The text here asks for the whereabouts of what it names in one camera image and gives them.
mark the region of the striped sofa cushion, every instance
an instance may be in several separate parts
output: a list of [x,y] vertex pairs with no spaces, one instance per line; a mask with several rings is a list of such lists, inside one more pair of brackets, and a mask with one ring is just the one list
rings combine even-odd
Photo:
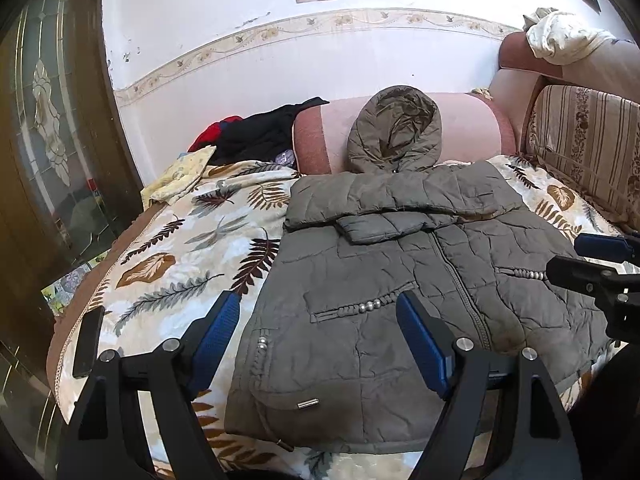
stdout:
[[577,86],[547,86],[536,100],[527,152],[549,173],[640,228],[640,106]]

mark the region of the fern print blanket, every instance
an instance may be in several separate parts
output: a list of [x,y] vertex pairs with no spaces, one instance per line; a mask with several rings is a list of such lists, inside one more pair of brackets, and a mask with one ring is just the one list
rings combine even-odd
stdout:
[[[618,234],[589,204],[545,171],[503,155],[490,162],[531,210],[570,240],[580,232]],[[289,189],[299,177],[289,168],[255,161],[208,167],[195,189],[155,214],[94,290],[84,311],[105,307],[98,353],[107,348],[116,348],[122,355],[151,351],[164,339],[180,337],[193,319],[206,314],[222,290],[236,290],[242,295],[240,321],[209,390],[193,403],[221,464],[227,469],[268,468],[314,480],[406,480],[419,452],[332,454],[301,448],[290,453],[269,442],[224,432],[226,396],[239,339],[277,254]],[[616,268],[640,272],[632,266]],[[79,319],[66,338],[54,388],[67,421],[85,381],[72,377]],[[611,356],[611,351],[603,355],[593,370]],[[563,394],[565,407],[575,402],[589,378],[581,378]],[[150,394],[141,392],[140,398],[156,469],[172,478]],[[483,462],[487,444],[486,434],[478,437],[469,466]]]

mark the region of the jacket hood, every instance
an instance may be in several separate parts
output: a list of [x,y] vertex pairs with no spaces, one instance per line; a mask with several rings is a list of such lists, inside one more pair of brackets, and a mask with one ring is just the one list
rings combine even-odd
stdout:
[[423,171],[442,149],[438,105],[411,86],[392,86],[374,95],[356,119],[347,142],[353,173]]

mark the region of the decorative wall border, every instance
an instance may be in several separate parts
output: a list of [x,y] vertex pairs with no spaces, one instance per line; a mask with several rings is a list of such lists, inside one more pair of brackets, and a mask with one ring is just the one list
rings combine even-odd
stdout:
[[119,106],[130,105],[176,78],[252,48],[305,36],[376,28],[448,30],[497,41],[521,30],[481,18],[438,10],[392,8],[318,12],[259,25],[211,41],[153,70],[131,86],[115,90],[116,102]]

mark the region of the quilted jacket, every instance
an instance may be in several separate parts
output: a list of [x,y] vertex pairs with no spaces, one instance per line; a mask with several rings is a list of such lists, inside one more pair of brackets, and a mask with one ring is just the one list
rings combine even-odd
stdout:
[[558,390],[605,348],[593,300],[552,286],[576,257],[488,162],[434,166],[436,104],[386,89],[348,141],[353,173],[301,178],[286,234],[241,338],[227,433],[331,452],[421,450],[442,408],[396,323],[413,290],[455,336],[536,349]]

